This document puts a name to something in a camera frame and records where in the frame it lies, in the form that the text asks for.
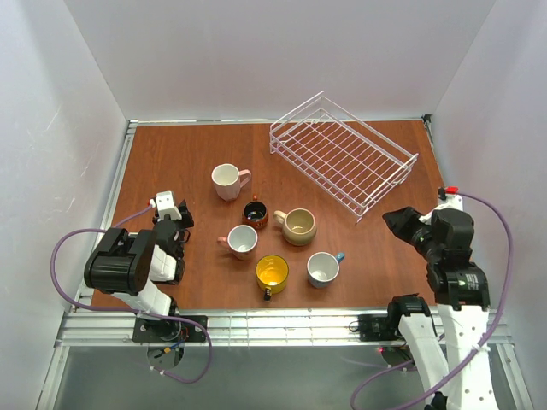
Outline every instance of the mug handle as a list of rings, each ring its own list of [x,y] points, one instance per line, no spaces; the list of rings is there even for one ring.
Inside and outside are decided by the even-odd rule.
[[[228,246],[228,238],[227,237],[218,237],[216,238],[216,242],[223,248],[229,249]]]
[[[287,217],[287,214],[285,212],[281,212],[281,211],[275,211],[273,213],[273,217],[275,218],[275,220],[277,220],[281,225],[283,225],[283,223],[285,222],[285,218]]]
[[[243,177],[244,175],[249,175],[248,178],[244,179],[243,181],[239,181],[239,186],[241,188],[244,187],[245,184],[247,184],[249,181],[250,181],[250,171],[248,169],[244,169],[243,171],[239,171],[239,179],[241,179],[241,177]]]
[[[272,289],[271,288],[266,288],[264,290],[264,300],[266,302],[270,302],[272,300]]]

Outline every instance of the metal wire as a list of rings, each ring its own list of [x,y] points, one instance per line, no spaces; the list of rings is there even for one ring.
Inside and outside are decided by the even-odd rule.
[[[369,138],[347,120],[364,127]],[[271,125],[270,152],[314,180],[355,214],[357,221],[407,178],[418,157],[322,92]]]

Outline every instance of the gray wall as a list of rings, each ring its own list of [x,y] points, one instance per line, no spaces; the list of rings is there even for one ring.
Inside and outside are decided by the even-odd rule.
[[[127,118],[431,113],[494,0],[65,0]]]
[[[0,407],[30,409],[63,311],[51,250],[99,223],[126,120],[62,0],[2,2],[0,56]],[[68,293],[92,239],[62,251]]]
[[[537,408],[547,403],[540,343],[547,311],[546,21],[545,0],[497,0],[433,116],[445,181],[498,204],[515,234],[515,280],[505,315]],[[506,238],[491,214],[466,204],[476,222],[475,259],[498,297]]]

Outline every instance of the wooden table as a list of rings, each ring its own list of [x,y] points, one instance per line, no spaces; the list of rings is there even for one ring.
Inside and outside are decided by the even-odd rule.
[[[185,246],[186,270],[176,286],[161,285],[183,309],[372,308],[385,307],[393,296],[419,292],[433,303],[426,263],[414,248],[396,239],[385,226],[384,212],[412,206],[433,208],[442,179],[420,120],[371,123],[411,153],[419,153],[408,179],[375,205],[356,225],[356,217],[279,155],[270,155],[269,124],[211,126],[141,126],[137,129],[115,208],[114,222],[146,206],[157,192],[172,190],[187,200],[194,217]],[[230,162],[252,171],[252,180],[234,202],[215,193],[211,171]],[[256,258],[239,261],[216,243],[241,223],[253,194],[266,203],[268,226],[259,231]],[[308,246],[288,244],[271,217],[276,209],[311,210],[318,234]],[[152,212],[126,224],[129,231],[152,228]],[[322,290],[307,280],[306,263],[315,252],[345,252],[337,279]],[[283,256],[290,267],[285,290],[264,302],[256,284],[256,261]],[[124,306],[95,292],[93,306]]]

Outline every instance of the purple cable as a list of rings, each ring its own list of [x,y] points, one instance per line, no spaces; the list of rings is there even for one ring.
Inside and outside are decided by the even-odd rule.
[[[502,318],[502,313],[505,308],[505,303],[507,301],[507,293],[509,291],[511,280],[513,279],[513,234],[511,233],[511,229],[509,228],[509,224],[507,220],[503,217],[502,213],[492,203],[488,202],[486,199],[482,199],[477,196],[465,194],[462,192],[458,192],[458,195],[474,199],[475,201],[481,202],[484,205],[486,205],[488,208],[490,208],[494,212],[494,214],[496,214],[496,216],[499,218],[500,222],[503,225],[503,228],[505,229],[505,233],[507,234],[507,243],[508,243],[507,268],[505,270],[505,280],[503,281],[502,294],[499,299],[499,305],[497,307],[497,312],[496,312],[496,315],[494,316],[494,320],[492,321],[490,327],[486,330],[486,333],[477,343],[479,347],[481,348],[486,344],[488,339],[492,336],[492,334],[494,333],[494,330],[496,330],[496,327]],[[452,378],[454,378],[459,372],[461,372],[462,369],[468,365],[468,363],[473,359],[473,357],[475,357],[477,353],[478,353],[478,350],[475,350],[475,349],[469,352],[466,358],[463,359],[458,366],[454,367],[440,382],[435,384],[433,387],[431,387],[428,391],[426,391],[423,395],[421,395],[417,399],[408,401],[407,403],[404,403],[397,407],[390,408],[388,410],[405,410],[409,407],[412,407],[414,404],[418,404],[421,401],[424,401],[429,396],[434,395],[436,391],[438,391],[443,386],[445,386]],[[351,399],[350,399],[351,408],[353,410],[360,410],[359,407],[356,406],[356,398],[359,392],[367,384],[375,380],[377,377],[396,369],[397,369],[397,366],[392,367],[391,369],[384,370],[383,372],[375,374],[371,378],[368,378],[367,380],[359,384],[359,386],[357,386],[357,388],[354,390],[353,394],[351,395]]]
[[[131,220],[132,218],[136,218],[136,217],[144,214],[145,212],[147,212],[151,209],[152,209],[152,206],[150,205],[149,207],[147,207],[147,209],[144,209],[144,210],[142,210],[140,212],[137,212],[136,214],[134,214],[134,215],[132,215],[128,218],[125,218],[124,220],[122,220],[121,222],[116,224],[115,227],[118,227],[118,226],[122,225],[122,223],[125,223],[125,222]],[[56,267],[55,267],[55,262],[56,262],[57,254],[59,253],[59,248],[70,237],[73,237],[74,235],[78,235],[79,233],[85,233],[85,232],[105,233],[106,231],[103,230],[103,229],[86,228],[86,229],[78,229],[76,231],[69,232],[64,237],[59,239],[59,242],[57,242],[57,244],[53,248],[53,252],[51,252],[50,275],[51,275],[51,282],[53,283],[53,286],[55,287],[56,291],[59,293],[59,295],[61,295],[61,297],[65,301],[71,303],[75,307],[91,310],[92,312],[129,312],[129,313],[135,313],[135,314],[141,313],[137,309],[130,309],[129,307],[93,307],[93,306],[90,306],[90,305],[85,305],[83,303],[75,301],[72,297],[67,295],[65,293],[65,291],[62,289],[62,287],[59,285],[59,281],[57,280]],[[184,383],[184,384],[195,383],[195,382],[199,381],[203,376],[205,376],[205,373],[207,373],[207,370],[211,366],[211,361],[213,360],[213,343],[211,342],[211,336],[207,332],[207,329],[205,329],[201,324],[199,324],[199,323],[197,323],[193,320],[189,320],[189,319],[178,318],[178,317],[175,317],[175,316],[163,316],[161,314],[156,314],[156,313],[147,313],[146,315],[150,316],[152,318],[174,320],[174,321],[177,321],[177,322],[187,323],[188,325],[196,326],[199,329],[201,329],[201,331],[203,332],[203,334],[207,338],[207,344],[209,346],[209,355],[208,355],[208,358],[207,358],[207,364],[205,365],[202,372],[199,373],[197,375],[197,377],[195,377],[195,378],[182,378],[181,376],[179,376],[177,374],[163,371],[162,369],[160,369],[158,367],[155,367],[155,366],[152,366],[151,368],[153,368],[154,370],[157,370],[160,374],[164,374],[165,376],[173,378],[173,379],[175,379],[175,380],[177,380],[181,383]]]

